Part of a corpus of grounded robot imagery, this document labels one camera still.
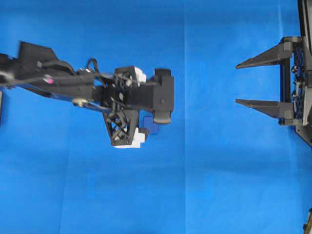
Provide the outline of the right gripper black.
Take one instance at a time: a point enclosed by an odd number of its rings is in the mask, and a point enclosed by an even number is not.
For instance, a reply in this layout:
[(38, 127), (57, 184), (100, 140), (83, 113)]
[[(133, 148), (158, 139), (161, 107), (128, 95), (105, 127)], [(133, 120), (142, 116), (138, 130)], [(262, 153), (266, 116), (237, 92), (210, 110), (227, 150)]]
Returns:
[(269, 50), (250, 58), (236, 69), (280, 65), (280, 101), (236, 99), (236, 103), (255, 109), (280, 125), (312, 124), (312, 48), (307, 37), (283, 37)]

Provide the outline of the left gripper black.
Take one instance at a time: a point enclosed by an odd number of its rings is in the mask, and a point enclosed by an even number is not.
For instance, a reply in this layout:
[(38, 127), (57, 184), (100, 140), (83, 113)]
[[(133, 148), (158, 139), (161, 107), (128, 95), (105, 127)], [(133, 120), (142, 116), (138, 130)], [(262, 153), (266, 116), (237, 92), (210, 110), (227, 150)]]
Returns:
[(143, 71), (135, 66), (116, 68), (113, 82), (110, 83), (106, 102), (111, 104), (111, 111), (104, 113), (103, 118), (108, 130), (111, 145), (117, 149), (140, 148), (150, 131), (137, 127), (138, 110), (127, 103), (131, 88), (137, 88), (147, 81)]

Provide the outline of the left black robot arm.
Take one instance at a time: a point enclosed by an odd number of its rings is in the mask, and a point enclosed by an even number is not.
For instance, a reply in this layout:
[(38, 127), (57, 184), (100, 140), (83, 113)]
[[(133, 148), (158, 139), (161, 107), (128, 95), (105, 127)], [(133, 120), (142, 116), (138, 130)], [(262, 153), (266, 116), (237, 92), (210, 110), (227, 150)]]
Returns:
[(140, 148), (149, 130), (139, 125), (139, 109), (127, 103), (129, 91), (141, 88), (146, 75), (135, 66), (101, 73), (95, 58), (85, 69), (73, 67), (49, 47), (20, 42), (18, 57), (0, 56), (0, 85), (21, 87), (40, 96), (71, 102), (74, 106), (101, 112), (111, 145)]

